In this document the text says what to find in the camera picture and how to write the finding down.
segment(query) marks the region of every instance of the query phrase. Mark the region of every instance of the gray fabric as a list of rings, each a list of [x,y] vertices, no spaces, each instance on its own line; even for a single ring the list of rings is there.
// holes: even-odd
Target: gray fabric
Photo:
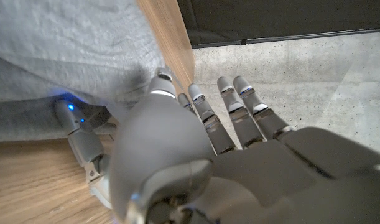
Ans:
[[[65,93],[130,108],[163,65],[135,1],[0,0],[0,141],[61,136]]]

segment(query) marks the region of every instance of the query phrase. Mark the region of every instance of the gray robotic arm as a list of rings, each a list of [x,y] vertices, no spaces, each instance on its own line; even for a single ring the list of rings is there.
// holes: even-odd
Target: gray robotic arm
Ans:
[[[323,129],[295,130],[243,77],[221,77],[239,150],[199,87],[176,99],[171,80],[157,71],[101,172],[110,191],[98,185],[98,198],[109,196],[119,222],[380,223],[380,154]],[[108,170],[99,147],[75,152],[78,142],[71,137],[86,172]]]

